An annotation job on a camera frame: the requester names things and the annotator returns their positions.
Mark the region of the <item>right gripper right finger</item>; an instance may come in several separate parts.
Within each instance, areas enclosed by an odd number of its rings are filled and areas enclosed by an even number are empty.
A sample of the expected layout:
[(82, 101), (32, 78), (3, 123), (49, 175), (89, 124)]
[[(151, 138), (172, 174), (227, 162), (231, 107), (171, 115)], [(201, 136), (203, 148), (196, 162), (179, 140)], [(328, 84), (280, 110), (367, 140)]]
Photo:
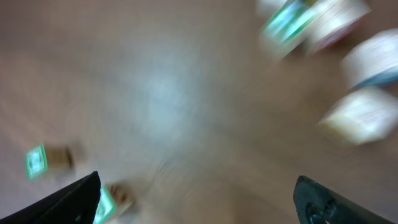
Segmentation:
[(293, 200), (301, 224), (392, 224), (304, 175), (296, 181)]

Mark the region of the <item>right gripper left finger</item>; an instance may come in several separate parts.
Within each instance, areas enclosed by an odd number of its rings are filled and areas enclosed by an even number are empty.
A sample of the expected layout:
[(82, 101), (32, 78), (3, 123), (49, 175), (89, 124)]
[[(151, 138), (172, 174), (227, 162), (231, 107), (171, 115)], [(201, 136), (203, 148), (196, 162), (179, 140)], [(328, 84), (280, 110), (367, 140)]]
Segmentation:
[(97, 171), (1, 219), (1, 224), (92, 224), (100, 200)]

